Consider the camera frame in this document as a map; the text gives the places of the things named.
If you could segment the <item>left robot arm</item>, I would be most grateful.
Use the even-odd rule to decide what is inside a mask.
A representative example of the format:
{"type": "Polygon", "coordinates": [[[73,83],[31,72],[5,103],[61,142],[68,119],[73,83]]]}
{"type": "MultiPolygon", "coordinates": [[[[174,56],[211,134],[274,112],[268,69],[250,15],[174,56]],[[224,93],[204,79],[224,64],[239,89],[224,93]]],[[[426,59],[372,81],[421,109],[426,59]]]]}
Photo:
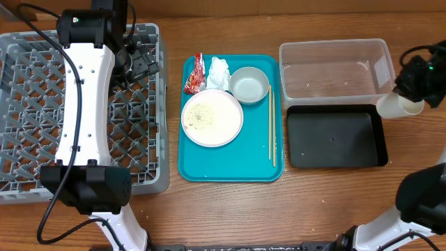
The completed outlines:
{"type": "Polygon", "coordinates": [[[107,139],[112,89],[159,70],[150,49],[134,42],[127,18],[135,14],[128,1],[93,1],[88,10],[65,10],[58,18],[55,47],[66,69],[63,128],[55,165],[40,169],[53,201],[96,223],[113,250],[153,247],[130,207],[130,171],[113,166],[107,139]]]}

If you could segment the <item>white paper cup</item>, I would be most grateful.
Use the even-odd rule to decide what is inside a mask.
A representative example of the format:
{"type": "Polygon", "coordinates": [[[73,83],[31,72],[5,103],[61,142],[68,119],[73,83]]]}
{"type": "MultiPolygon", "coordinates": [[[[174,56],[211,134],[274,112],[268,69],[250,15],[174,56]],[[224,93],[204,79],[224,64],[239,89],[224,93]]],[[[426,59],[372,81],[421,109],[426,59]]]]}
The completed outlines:
{"type": "Polygon", "coordinates": [[[377,101],[376,109],[378,114],[384,119],[415,116],[423,111],[424,101],[412,102],[397,93],[391,92],[377,101]]]}

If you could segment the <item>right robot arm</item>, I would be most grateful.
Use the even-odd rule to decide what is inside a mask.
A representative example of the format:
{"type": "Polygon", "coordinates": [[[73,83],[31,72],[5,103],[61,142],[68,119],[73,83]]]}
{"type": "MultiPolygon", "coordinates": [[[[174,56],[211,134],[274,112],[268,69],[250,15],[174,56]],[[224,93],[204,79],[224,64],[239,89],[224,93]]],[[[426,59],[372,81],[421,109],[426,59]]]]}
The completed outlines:
{"type": "MultiPolygon", "coordinates": [[[[445,98],[445,42],[406,50],[391,93],[377,102],[385,119],[419,114],[425,104],[436,108],[445,98]]],[[[351,227],[325,250],[398,250],[416,239],[433,250],[431,236],[445,234],[445,163],[407,175],[395,205],[365,224],[351,227]]]]}

